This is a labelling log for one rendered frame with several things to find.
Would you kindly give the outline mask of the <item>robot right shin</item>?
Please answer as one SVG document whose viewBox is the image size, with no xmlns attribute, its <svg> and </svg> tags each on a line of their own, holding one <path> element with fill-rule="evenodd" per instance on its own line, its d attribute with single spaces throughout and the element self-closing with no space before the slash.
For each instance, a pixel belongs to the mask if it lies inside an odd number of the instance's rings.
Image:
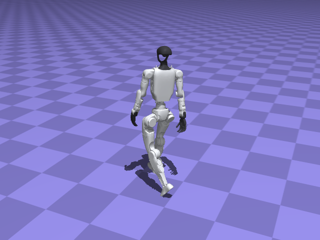
<svg viewBox="0 0 320 240">
<path fill-rule="evenodd" d="M 160 152 L 160 156 L 159 158 L 161 157 L 162 153 L 163 153 L 163 150 L 164 150 L 164 144 L 165 144 L 165 138 L 163 137 L 163 146 L 156 146 L 156 144 L 154 143 L 154 148 L 155 149 L 158 149 L 159 152 Z"/>
</svg>

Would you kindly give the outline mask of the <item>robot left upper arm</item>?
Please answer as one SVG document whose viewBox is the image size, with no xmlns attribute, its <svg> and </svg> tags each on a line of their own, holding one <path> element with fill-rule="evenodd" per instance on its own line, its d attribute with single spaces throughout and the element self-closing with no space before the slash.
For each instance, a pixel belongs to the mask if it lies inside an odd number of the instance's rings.
<svg viewBox="0 0 320 240">
<path fill-rule="evenodd" d="M 149 85 L 149 79 L 154 75 L 154 69 L 145 69 L 142 73 L 142 79 L 140 84 L 141 98 L 145 97 L 147 94 L 147 88 Z"/>
</svg>

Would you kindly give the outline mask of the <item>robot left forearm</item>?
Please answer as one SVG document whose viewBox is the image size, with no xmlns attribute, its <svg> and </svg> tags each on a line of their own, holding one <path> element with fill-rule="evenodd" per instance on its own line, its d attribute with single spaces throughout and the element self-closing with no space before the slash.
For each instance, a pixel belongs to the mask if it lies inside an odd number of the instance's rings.
<svg viewBox="0 0 320 240">
<path fill-rule="evenodd" d="M 135 112 L 139 113 L 139 110 L 141 109 L 142 102 L 143 102 L 143 98 L 141 98 L 141 91 L 137 90 L 135 104 L 133 106 L 133 109 L 131 110 L 133 115 L 134 115 Z"/>
</svg>

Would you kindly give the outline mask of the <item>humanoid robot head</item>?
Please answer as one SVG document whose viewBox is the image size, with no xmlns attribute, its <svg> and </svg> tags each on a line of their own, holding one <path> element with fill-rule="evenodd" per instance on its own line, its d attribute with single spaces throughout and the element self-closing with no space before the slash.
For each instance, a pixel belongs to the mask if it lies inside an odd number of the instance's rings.
<svg viewBox="0 0 320 240">
<path fill-rule="evenodd" d="M 160 61 L 159 55 L 166 57 L 165 60 Z M 160 67 L 158 67 L 158 69 L 171 70 L 171 68 L 168 67 L 168 62 L 167 62 L 169 55 L 172 55 L 172 51 L 168 46 L 161 46 L 157 49 L 157 59 L 160 62 Z"/>
</svg>

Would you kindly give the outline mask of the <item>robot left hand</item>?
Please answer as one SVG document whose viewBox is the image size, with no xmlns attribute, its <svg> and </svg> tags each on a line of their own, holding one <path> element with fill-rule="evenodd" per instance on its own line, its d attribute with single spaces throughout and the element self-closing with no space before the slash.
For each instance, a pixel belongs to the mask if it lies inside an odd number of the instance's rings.
<svg viewBox="0 0 320 240">
<path fill-rule="evenodd" d="M 134 126 L 138 126 L 137 124 L 136 124 L 136 116 L 138 115 L 138 112 L 135 112 L 134 113 L 134 115 L 133 115 L 133 113 L 131 112 L 131 122 L 132 122 L 132 124 L 134 125 Z"/>
</svg>

